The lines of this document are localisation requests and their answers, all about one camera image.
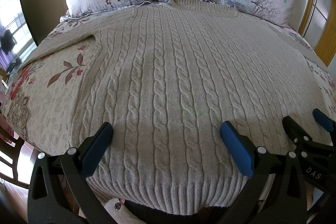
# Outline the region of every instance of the metal screw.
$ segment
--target metal screw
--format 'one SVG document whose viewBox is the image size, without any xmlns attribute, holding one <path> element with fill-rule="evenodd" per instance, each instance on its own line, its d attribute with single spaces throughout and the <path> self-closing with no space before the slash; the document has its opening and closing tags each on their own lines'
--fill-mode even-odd
<svg viewBox="0 0 336 224">
<path fill-rule="evenodd" d="M 259 146 L 259 147 L 258 147 L 258 152 L 259 152 L 260 154 L 265 154 L 265 153 L 267 152 L 267 150 L 266 150 L 265 147 L 263 147 L 263 146 Z"/>
<path fill-rule="evenodd" d="M 71 148 L 68 149 L 68 154 L 69 154 L 69 155 L 73 155 L 73 154 L 75 154 L 76 152 L 77 152 L 77 149 L 74 148 L 74 147 L 71 147 Z"/>
<path fill-rule="evenodd" d="M 121 204 L 120 204 L 120 202 L 117 202 L 117 203 L 114 205 L 114 209 L 115 209 L 116 211 L 119 211 L 120 208 L 121 208 Z"/>
<path fill-rule="evenodd" d="M 37 157 L 41 160 L 45 157 L 45 153 L 41 152 L 37 155 Z"/>
<path fill-rule="evenodd" d="M 288 155 L 289 155 L 292 159 L 294 159 L 294 158 L 296 157 L 296 154 L 295 154 L 293 151 L 290 151 L 290 152 L 288 153 Z"/>
</svg>

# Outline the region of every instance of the beige sweater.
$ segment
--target beige sweater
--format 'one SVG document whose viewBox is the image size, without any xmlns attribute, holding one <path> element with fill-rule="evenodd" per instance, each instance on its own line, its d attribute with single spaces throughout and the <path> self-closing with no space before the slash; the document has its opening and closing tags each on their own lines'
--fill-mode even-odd
<svg viewBox="0 0 336 224">
<path fill-rule="evenodd" d="M 25 65 L 61 49 L 66 55 L 92 34 L 70 145 L 102 122 L 114 126 L 112 145 L 88 178 L 105 201 L 183 215 L 231 204 L 246 178 L 221 140 L 226 120 L 275 153 L 290 149 L 281 123 L 287 115 L 328 142 L 311 114 L 325 103 L 305 58 L 257 17 L 192 0 L 103 13 L 48 37 Z"/>
</svg>

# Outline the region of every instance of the sweater collar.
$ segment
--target sweater collar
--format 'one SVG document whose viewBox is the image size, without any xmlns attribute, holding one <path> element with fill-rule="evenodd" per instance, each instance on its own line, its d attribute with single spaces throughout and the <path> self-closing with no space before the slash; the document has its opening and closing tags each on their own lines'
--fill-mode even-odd
<svg viewBox="0 0 336 224">
<path fill-rule="evenodd" d="M 193 13 L 207 14 L 216 17 L 237 17 L 239 14 L 236 9 L 228 5 L 198 0 L 169 0 L 166 5 L 174 9 L 187 10 Z"/>
</svg>

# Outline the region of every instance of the floral bedspread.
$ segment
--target floral bedspread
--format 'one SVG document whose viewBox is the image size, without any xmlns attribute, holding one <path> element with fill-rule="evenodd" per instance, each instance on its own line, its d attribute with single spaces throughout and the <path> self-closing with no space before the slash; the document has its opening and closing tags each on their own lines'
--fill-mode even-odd
<svg viewBox="0 0 336 224">
<path fill-rule="evenodd" d="M 50 155 L 70 147 L 69 106 L 77 99 L 86 65 L 92 61 L 94 42 L 88 37 L 31 63 L 6 94 L 1 111 L 8 124 L 25 141 Z"/>
<path fill-rule="evenodd" d="M 314 52 L 309 43 L 297 32 L 288 32 L 288 34 L 302 46 Z M 310 71 L 314 74 L 316 81 L 322 91 L 325 103 L 329 113 L 325 113 L 332 119 L 336 119 L 336 85 L 330 74 L 322 70 L 314 62 L 307 60 Z"/>
</svg>

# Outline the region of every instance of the wooden floor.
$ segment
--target wooden floor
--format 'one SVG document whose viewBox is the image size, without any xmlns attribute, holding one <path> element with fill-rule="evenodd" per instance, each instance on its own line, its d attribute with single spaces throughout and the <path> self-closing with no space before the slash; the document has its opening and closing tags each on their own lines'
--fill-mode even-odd
<svg viewBox="0 0 336 224">
<path fill-rule="evenodd" d="M 30 182 L 37 155 L 38 151 L 36 149 L 34 150 L 34 148 L 29 143 L 26 142 L 22 146 L 17 165 L 18 178 L 20 181 L 25 183 Z M 4 184 L 7 198 L 12 203 L 13 208 L 24 220 L 27 221 L 28 189 L 21 188 L 7 181 L 5 181 Z"/>
</svg>

